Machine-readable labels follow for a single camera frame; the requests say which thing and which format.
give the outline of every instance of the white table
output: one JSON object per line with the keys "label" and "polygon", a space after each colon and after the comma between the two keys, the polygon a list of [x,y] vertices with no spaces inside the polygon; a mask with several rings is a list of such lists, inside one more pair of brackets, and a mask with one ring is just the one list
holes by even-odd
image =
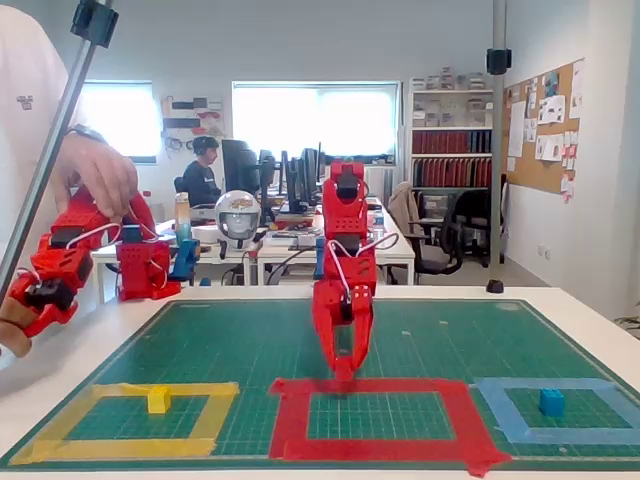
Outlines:
{"label": "white table", "polygon": [[[156,226],[156,233],[160,235],[162,240],[175,243],[175,235],[167,234],[167,231],[171,230],[173,220],[169,220],[164,223],[160,223]],[[250,258],[249,255],[244,255],[243,252],[227,249],[224,260],[220,258],[220,245],[219,244],[202,244],[203,246],[211,247],[211,250],[200,254],[199,264],[208,265],[238,265],[242,264],[244,269],[245,278],[248,278],[250,270]],[[91,252],[91,258],[93,259],[93,271],[91,272],[94,288],[98,295],[98,303],[105,303],[105,291],[104,291],[104,272],[106,270],[106,264],[119,265],[118,258],[116,257],[116,246],[111,245],[104,247],[94,252]]]}
{"label": "white table", "polygon": [[[311,286],[246,287],[235,289],[189,288],[170,299],[101,306],[84,319],[74,319],[58,334],[37,339],[33,352],[0,371],[0,455],[57,405],[72,389],[98,367],[115,349],[134,334],[166,302],[186,299],[295,299],[309,298]],[[554,288],[507,288],[495,296],[482,287],[387,287],[380,286],[377,298],[520,299],[549,318],[560,330],[596,356],[633,388],[640,389],[640,369],[632,359],[640,358],[640,343],[573,297]],[[301,471],[289,466],[270,471],[165,471],[165,472],[76,472],[2,473],[3,480],[94,479],[299,479]],[[326,471],[308,470],[308,480],[467,480],[464,471]],[[638,472],[513,472],[492,471],[488,479],[501,480],[637,480]]]}
{"label": "white table", "polygon": [[[398,226],[389,215],[389,212],[383,207],[382,213],[384,215],[384,228],[386,230],[385,235],[390,233],[398,233],[399,238],[398,242],[391,248],[387,250],[376,250],[376,265],[399,265],[406,266],[407,268],[407,283],[408,285],[413,285],[414,282],[414,273],[415,273],[415,253],[409,245],[409,242],[404,238]],[[324,217],[322,215],[314,215],[313,217],[313,227],[314,228],[324,228]],[[257,268],[258,268],[258,285],[266,285],[265,280],[265,265],[267,264],[279,264],[284,262],[287,258],[293,255],[296,252],[292,252],[289,250],[288,246],[281,245],[263,245],[263,247],[258,252],[257,259]],[[308,251],[300,254],[293,260],[291,260],[288,264],[290,265],[315,265],[316,264],[316,252]]]}

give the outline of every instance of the metal pole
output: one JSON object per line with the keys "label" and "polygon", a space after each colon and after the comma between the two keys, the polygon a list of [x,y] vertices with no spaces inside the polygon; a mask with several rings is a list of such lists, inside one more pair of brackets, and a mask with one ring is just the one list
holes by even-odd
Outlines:
{"label": "metal pole", "polygon": [[[504,50],[507,36],[507,0],[493,0],[493,48]],[[491,264],[489,284],[500,282],[500,196],[502,175],[502,102],[504,97],[504,75],[493,77],[493,135],[491,149]]]}
{"label": "metal pole", "polygon": [[[111,7],[113,0],[105,0],[100,3]],[[9,290],[11,277],[18,265],[25,241],[33,224],[33,219],[40,206],[42,195],[49,183],[51,172],[58,153],[60,152],[60,145],[69,128],[69,122],[71,121],[71,116],[75,110],[82,87],[84,86],[95,50],[95,44],[84,39],[81,41],[80,49],[78,50],[75,63],[69,74],[69,79],[67,80],[62,99],[58,105],[56,116],[49,130],[49,136],[40,155],[38,165],[33,172],[29,190],[27,190],[20,214],[13,227],[11,238],[9,239],[7,249],[2,258],[2,264],[0,264],[0,302],[5,298]]]}

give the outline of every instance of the yellow cube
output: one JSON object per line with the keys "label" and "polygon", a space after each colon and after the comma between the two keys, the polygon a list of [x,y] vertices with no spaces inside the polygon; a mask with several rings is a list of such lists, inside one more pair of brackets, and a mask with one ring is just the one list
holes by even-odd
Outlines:
{"label": "yellow cube", "polygon": [[171,407],[171,390],[169,387],[153,387],[147,395],[149,413],[167,413]]}

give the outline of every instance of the floor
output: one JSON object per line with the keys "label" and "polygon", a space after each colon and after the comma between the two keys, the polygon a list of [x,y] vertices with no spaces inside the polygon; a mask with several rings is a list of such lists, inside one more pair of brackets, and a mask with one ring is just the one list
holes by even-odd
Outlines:
{"label": "floor", "polygon": [[[400,285],[406,283],[407,272],[400,268],[393,269]],[[509,258],[500,265],[500,279],[507,287],[548,287],[545,282],[525,270]],[[479,262],[470,259],[462,264],[462,268],[452,275],[421,275],[420,285],[439,286],[484,286],[489,281],[489,269],[483,268]]]}

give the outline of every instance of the human hand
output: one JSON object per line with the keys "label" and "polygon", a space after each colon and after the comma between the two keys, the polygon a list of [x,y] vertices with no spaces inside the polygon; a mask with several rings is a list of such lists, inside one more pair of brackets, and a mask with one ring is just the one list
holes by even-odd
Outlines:
{"label": "human hand", "polygon": [[100,212],[119,223],[128,211],[129,201],[138,191],[138,173],[131,159],[110,146],[91,138],[68,134],[60,147],[51,186],[58,211],[71,199],[70,188],[83,184]]}
{"label": "human hand", "polygon": [[25,335],[23,328],[37,318],[30,309],[7,297],[0,306],[0,345],[7,347],[18,358],[24,357],[31,350],[31,339]]}

